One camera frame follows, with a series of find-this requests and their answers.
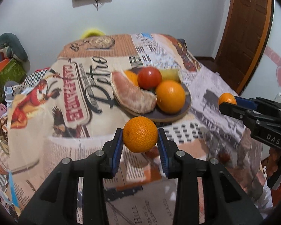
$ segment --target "yellow object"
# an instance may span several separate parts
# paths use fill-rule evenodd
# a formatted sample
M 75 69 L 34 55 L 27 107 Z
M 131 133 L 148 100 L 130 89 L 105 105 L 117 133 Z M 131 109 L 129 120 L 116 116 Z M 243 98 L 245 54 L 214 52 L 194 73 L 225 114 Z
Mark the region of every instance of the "yellow object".
M 185 91 L 181 84 L 173 80 L 162 81 L 155 90 L 157 105 L 165 113 L 175 114 L 185 104 Z
M 124 71 L 128 79 L 131 80 L 131 82 L 135 85 L 138 86 L 138 75 L 130 70 Z
M 85 31 L 82 36 L 80 37 L 80 39 L 85 39 L 91 36 L 102 36 L 105 35 L 102 31 L 97 30 L 97 29 L 91 29 L 91 30 L 87 30 Z
M 157 139 L 155 124 L 145 117 L 132 118 L 123 128 L 123 142 L 134 153 L 151 150 L 156 145 Z
M 179 69 L 164 69 L 160 70 L 162 80 L 174 80 L 180 83 Z
M 219 97 L 218 104 L 221 105 L 223 102 L 228 102 L 235 105 L 237 104 L 235 97 L 230 93 L 223 93 Z

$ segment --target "metal screw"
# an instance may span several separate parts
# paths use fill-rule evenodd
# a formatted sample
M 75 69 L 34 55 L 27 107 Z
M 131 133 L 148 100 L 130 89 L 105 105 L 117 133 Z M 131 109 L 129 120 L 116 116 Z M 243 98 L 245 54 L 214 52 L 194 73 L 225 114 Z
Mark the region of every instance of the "metal screw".
M 216 158 L 211 158 L 211 159 L 210 159 L 210 162 L 211 162 L 211 164 L 216 165 L 216 164 L 218 164 L 218 159 L 216 159 Z
M 103 155 L 104 155 L 104 151 L 103 150 L 96 151 L 96 156 L 101 157 Z
M 66 158 L 63 158 L 61 162 L 62 162 L 63 164 L 69 164 L 70 161 L 71 161 L 71 159 L 68 158 L 68 157 L 66 157 Z
M 183 157 L 185 155 L 185 152 L 184 151 L 177 151 L 176 155 L 179 156 L 179 157 Z

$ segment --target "pink wall decal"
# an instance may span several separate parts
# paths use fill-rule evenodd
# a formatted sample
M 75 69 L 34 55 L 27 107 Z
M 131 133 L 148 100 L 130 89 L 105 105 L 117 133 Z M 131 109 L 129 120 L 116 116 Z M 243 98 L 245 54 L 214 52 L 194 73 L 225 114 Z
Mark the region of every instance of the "pink wall decal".
M 281 57 L 269 46 L 266 46 L 264 54 L 267 55 L 277 65 L 277 82 L 278 86 L 281 87 Z

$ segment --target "round plate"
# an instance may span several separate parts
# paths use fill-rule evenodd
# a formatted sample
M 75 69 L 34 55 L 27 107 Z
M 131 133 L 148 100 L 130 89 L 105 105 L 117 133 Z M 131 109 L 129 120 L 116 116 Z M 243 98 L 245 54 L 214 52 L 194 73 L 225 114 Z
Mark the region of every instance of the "round plate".
M 141 68 L 132 68 L 132 69 L 130 69 L 130 71 L 132 71 L 132 72 L 137 74 L 140 69 Z M 124 107 L 124 106 L 122 106 L 120 104 L 119 105 L 127 113 L 130 113 L 134 117 L 144 116 L 146 118 L 151 119 L 153 122 L 162 122 L 162 123 L 174 122 L 174 121 L 177 121 L 177 120 L 183 118 L 187 114 L 187 112 L 189 110 L 189 107 L 191 105 L 191 95 L 190 95 L 190 93 L 188 91 L 188 88 L 183 83 L 181 83 L 181 86 L 183 87 L 183 89 L 185 91 L 185 104 L 182 107 L 182 109 L 179 112 L 177 112 L 176 114 L 167 114 L 167 113 L 163 112 L 162 110 L 160 110 L 157 105 L 156 105 L 156 107 L 154 108 L 154 110 L 152 112 L 145 113 L 145 114 L 138 114 L 136 112 L 133 112 L 133 111 L 129 110 L 127 107 Z

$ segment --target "door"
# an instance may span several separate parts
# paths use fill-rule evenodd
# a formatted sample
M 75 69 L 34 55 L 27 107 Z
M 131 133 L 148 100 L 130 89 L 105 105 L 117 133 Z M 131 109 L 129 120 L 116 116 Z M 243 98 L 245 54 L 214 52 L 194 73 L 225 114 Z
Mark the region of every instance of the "door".
M 266 45 L 272 0 L 231 0 L 216 56 L 218 72 L 238 94 L 253 74 Z

